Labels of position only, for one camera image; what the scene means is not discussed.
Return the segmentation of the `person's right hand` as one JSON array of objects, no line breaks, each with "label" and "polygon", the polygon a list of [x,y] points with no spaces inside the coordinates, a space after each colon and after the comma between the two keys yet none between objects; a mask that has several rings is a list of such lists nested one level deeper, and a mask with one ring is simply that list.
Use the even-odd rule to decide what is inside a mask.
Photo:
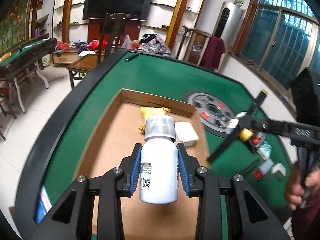
[{"label": "person's right hand", "polygon": [[[300,181],[300,171],[294,166],[291,170],[284,192],[285,201],[292,211],[295,211],[295,209],[300,206],[302,197],[305,193],[304,187],[300,184]],[[319,190],[319,168],[312,171],[307,176],[304,183],[306,187],[312,189],[310,195],[313,196]]]}]

